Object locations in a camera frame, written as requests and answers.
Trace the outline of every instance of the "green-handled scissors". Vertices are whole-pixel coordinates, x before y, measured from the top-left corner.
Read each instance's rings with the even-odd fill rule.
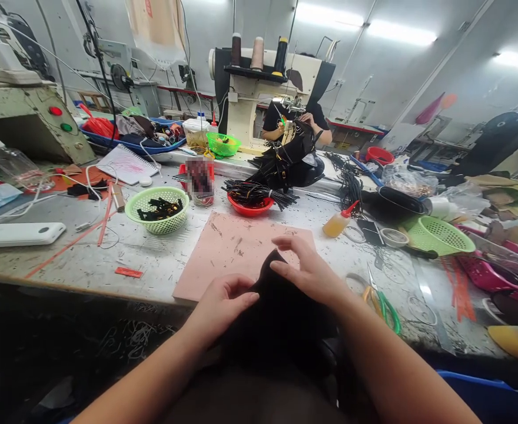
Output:
[[[396,334],[400,334],[401,326],[399,316],[396,313],[393,306],[390,304],[387,297],[384,295],[384,293],[382,291],[379,291],[379,289],[377,288],[377,285],[375,284],[375,279],[373,278],[373,274],[371,272],[371,267],[369,266],[369,262],[367,262],[367,271],[369,273],[369,283],[367,288],[363,292],[363,300],[365,301],[365,303],[367,303],[370,295],[373,301],[373,305],[377,310],[377,313],[384,319],[389,328],[393,329]],[[389,323],[389,315],[393,319],[392,327]]]

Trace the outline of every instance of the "yellow glue bottle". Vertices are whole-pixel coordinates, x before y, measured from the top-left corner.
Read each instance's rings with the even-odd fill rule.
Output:
[[[322,227],[325,234],[329,237],[336,238],[341,234],[343,230],[349,225],[349,221],[351,221],[351,211],[355,206],[357,206],[359,201],[357,200],[354,204],[352,204],[347,210],[338,212],[333,215],[332,218]]]

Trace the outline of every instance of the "thread spool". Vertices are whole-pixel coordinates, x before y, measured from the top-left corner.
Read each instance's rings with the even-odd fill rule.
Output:
[[[251,55],[251,69],[254,71],[263,70],[263,53],[265,43],[262,37],[257,37],[253,42],[253,54]]]
[[[234,32],[231,38],[231,65],[241,66],[241,34]]]
[[[278,38],[277,55],[275,56],[275,66],[273,66],[273,75],[283,76],[284,63],[287,59],[288,39],[286,37]]]

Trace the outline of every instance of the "blue bin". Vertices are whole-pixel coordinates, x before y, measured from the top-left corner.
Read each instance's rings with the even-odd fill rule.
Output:
[[[518,423],[518,392],[499,380],[484,380],[438,370],[437,373],[483,424]]]
[[[171,121],[171,120],[166,120],[166,119],[163,119],[163,118],[150,118],[150,119],[151,119],[151,121],[155,121],[155,122],[158,122],[158,123],[163,124],[163,125],[171,125],[171,124],[179,124],[179,125],[181,125],[182,124],[182,121]],[[82,125],[79,125],[78,128],[94,144],[98,144],[98,145],[100,145],[102,147],[107,147],[110,144],[110,141],[112,141],[111,138],[103,137],[101,135],[94,134],[93,132],[88,132],[88,131],[83,130],[82,129]],[[145,150],[147,150],[148,154],[154,155],[154,154],[165,153],[165,152],[168,152],[168,151],[171,151],[171,150],[175,150],[176,148],[181,147],[186,142],[187,142],[187,139],[186,139],[186,137],[184,137],[184,138],[181,138],[179,141],[177,141],[175,144],[173,144],[173,145],[171,145],[169,147],[145,147],[145,146],[144,147],[145,147]],[[112,142],[112,147],[116,147],[118,144],[123,144],[128,149],[130,149],[131,151],[136,152],[138,155],[147,156],[147,154],[143,151],[143,149],[141,148],[141,146],[139,144],[125,143],[125,142],[120,141],[120,140],[114,140]]]

